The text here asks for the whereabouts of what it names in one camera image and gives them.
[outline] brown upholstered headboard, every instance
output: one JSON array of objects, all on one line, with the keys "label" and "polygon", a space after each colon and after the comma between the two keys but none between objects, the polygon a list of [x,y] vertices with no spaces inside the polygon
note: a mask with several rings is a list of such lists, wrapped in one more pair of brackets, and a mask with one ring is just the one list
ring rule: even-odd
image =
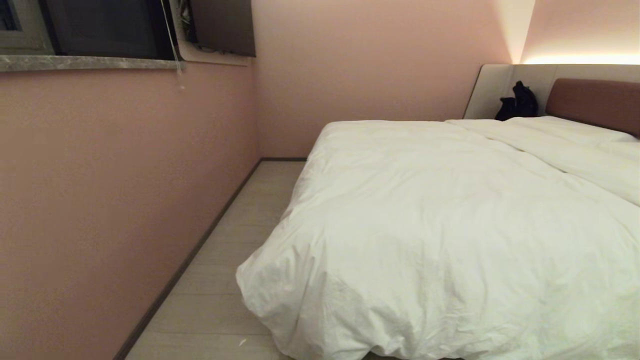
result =
[{"label": "brown upholstered headboard", "polygon": [[640,137],[640,83],[557,79],[547,114]]}]

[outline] pillow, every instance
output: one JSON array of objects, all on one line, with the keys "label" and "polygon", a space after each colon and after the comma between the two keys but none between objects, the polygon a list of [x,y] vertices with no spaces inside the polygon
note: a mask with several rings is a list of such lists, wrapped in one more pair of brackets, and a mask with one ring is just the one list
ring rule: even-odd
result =
[{"label": "pillow", "polygon": [[506,122],[542,131],[558,136],[573,143],[582,145],[598,145],[605,142],[638,142],[633,135],[604,129],[603,127],[583,124],[581,122],[560,119],[559,117],[515,117]]},{"label": "pillow", "polygon": [[612,155],[640,161],[640,142],[605,142],[598,149]]}]

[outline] floor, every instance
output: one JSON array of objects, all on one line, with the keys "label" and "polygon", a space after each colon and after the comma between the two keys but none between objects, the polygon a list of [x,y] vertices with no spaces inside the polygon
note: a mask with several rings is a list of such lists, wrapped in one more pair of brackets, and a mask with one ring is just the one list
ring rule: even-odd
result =
[{"label": "floor", "polygon": [[303,167],[293,161],[258,166],[127,360],[290,359],[245,308],[235,274],[277,225]]}]

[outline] wall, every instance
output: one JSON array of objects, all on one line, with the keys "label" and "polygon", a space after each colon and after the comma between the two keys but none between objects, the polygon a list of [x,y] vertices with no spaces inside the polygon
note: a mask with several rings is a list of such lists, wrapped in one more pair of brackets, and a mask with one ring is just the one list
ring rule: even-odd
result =
[{"label": "wall", "polygon": [[519,64],[536,0],[495,0],[495,9],[512,64]]},{"label": "wall", "polygon": [[522,62],[640,64],[640,1],[537,0]]},{"label": "wall", "polygon": [[262,154],[306,156],[331,121],[461,118],[480,66],[512,63],[501,3],[254,0]]},{"label": "wall", "polygon": [[251,69],[184,84],[0,74],[0,358],[112,358],[256,164]]}]

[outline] baseboard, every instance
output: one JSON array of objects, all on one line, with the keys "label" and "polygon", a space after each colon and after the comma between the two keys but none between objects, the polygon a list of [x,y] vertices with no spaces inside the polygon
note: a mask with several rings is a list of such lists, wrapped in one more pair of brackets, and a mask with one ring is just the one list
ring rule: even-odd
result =
[{"label": "baseboard", "polygon": [[158,295],[154,303],[151,304],[151,306],[149,307],[145,315],[142,317],[140,322],[136,325],[136,328],[131,332],[131,334],[127,338],[127,341],[125,341],[125,343],[122,345],[122,347],[120,348],[120,350],[118,351],[114,359],[124,360],[127,357],[127,355],[129,354],[133,346],[136,344],[136,341],[138,340],[138,338],[140,338],[140,336],[142,335],[142,332],[144,332],[145,328],[147,328],[147,325],[149,324],[149,322],[151,322],[151,319],[153,319],[154,315],[156,314],[156,312],[158,311],[158,309],[160,308],[164,300],[167,298],[167,296],[169,296],[169,294],[173,290],[173,287],[178,283],[178,280],[180,280],[180,277],[182,276],[182,274],[184,274],[184,271],[187,270],[187,267],[189,267],[193,258],[195,258],[195,256],[198,254],[198,251],[200,251],[200,248],[202,247],[202,245],[204,245],[204,243],[210,237],[211,233],[213,232],[213,229],[216,227],[216,225],[218,225],[218,222],[220,222],[220,220],[222,219],[222,216],[227,212],[227,210],[229,209],[233,201],[240,194],[240,191],[244,188],[247,181],[249,181],[249,179],[251,178],[253,173],[256,171],[256,169],[258,169],[258,166],[263,160],[264,158],[258,160],[255,166],[253,166],[253,169],[251,169],[249,174],[240,184],[240,186],[238,186],[238,188],[236,189],[236,192],[234,192],[233,196],[231,196],[229,201],[227,201],[227,203],[225,204],[225,207],[222,208],[222,211],[220,211],[220,214],[216,216],[216,218],[213,220],[213,222],[211,223],[207,231],[204,233],[204,235],[201,237],[201,239],[198,241],[195,247],[191,250],[187,258],[182,262],[178,270],[176,270],[172,278],[166,284],[166,286],[164,287],[160,295]]},{"label": "baseboard", "polygon": [[263,161],[306,161],[307,158],[262,158]]}]

